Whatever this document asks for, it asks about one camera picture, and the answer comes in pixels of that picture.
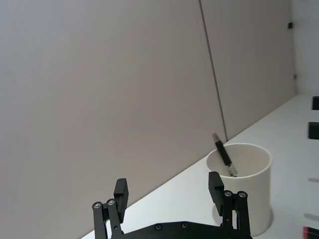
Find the pen tip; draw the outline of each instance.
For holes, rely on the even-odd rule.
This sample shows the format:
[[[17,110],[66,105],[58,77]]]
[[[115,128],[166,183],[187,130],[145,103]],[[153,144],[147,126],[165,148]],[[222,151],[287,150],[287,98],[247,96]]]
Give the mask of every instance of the pen tip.
[[[218,135],[217,135],[215,132],[213,132],[212,135],[213,135],[213,139],[214,139],[214,142],[215,142],[215,143],[218,142],[218,141],[220,141]]]

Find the black object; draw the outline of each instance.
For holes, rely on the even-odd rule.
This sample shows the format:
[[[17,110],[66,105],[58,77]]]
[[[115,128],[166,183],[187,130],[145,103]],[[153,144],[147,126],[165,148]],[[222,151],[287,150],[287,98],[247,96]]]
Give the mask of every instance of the black object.
[[[234,164],[232,163],[232,161],[230,160],[225,148],[224,148],[224,145],[222,143],[222,141],[219,139],[218,135],[216,133],[213,132],[213,139],[214,139],[214,142],[215,142],[215,145],[217,147],[217,150],[221,156],[221,158],[223,159],[224,161],[224,164],[227,168],[227,171],[229,173],[229,175],[231,177],[237,177],[237,170],[234,166]]]
[[[319,230],[310,228],[310,227],[304,227],[304,239],[319,239]]]
[[[313,108],[314,111],[319,111],[319,96],[313,97]]]
[[[92,206],[95,239],[108,238],[105,226],[107,220],[110,220],[112,239],[252,239],[250,237],[247,193],[233,194],[230,191],[224,191],[224,184],[217,172],[209,173],[208,189],[218,208],[218,213],[223,216],[223,223],[220,227],[192,222],[173,222],[155,224],[124,234],[120,226],[120,215],[124,216],[125,202],[127,203],[129,193],[126,179],[119,180],[115,188],[124,189],[124,191],[114,192],[115,199],[109,199],[105,204],[96,202]],[[237,229],[233,229],[232,226],[232,210],[237,212]]]
[[[287,28],[288,28],[288,29],[294,28],[294,23],[293,23],[293,22],[289,22]]]
[[[319,139],[319,122],[308,123],[308,138]]]

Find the white wall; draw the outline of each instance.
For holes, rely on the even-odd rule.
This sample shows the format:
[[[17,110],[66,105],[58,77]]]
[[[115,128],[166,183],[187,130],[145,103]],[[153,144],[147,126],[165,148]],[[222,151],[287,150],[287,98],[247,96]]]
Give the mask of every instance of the white wall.
[[[319,1],[293,0],[298,91],[319,94]]]
[[[225,139],[198,1],[1,0],[0,36],[2,239],[79,238]]]

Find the screw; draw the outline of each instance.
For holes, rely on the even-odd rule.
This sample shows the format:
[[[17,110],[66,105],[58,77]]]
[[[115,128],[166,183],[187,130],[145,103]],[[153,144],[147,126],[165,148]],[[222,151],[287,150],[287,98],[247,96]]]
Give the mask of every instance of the screw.
[[[182,224],[181,224],[181,228],[183,228],[183,229],[188,228],[188,223],[182,223]]]
[[[111,200],[108,201],[108,204],[109,205],[113,205],[113,204],[115,204],[115,201],[113,199],[111,199]]]
[[[244,193],[244,192],[240,192],[238,195],[239,195],[239,197],[241,197],[241,198],[246,198],[246,197],[247,197],[247,194]]]
[[[96,203],[96,204],[94,204],[93,208],[99,208],[100,206],[101,206],[100,203]]]
[[[226,197],[230,197],[232,195],[232,193],[230,191],[225,191],[224,194]]]
[[[156,224],[155,225],[155,230],[156,231],[161,231],[163,229],[163,226],[161,224]]]

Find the table surface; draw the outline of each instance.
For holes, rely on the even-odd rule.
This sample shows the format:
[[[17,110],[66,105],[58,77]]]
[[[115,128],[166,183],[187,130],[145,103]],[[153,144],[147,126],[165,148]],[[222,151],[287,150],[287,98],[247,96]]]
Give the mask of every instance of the table surface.
[[[295,96],[227,142],[257,144],[273,156],[274,220],[258,239],[300,239],[303,226],[319,228],[319,183],[309,181],[319,179],[319,140],[307,137],[308,122],[319,121],[319,111],[312,111],[311,104],[311,96]],[[205,161],[206,157],[128,207],[122,230],[174,221],[216,225]],[[94,231],[82,239],[94,239]]]

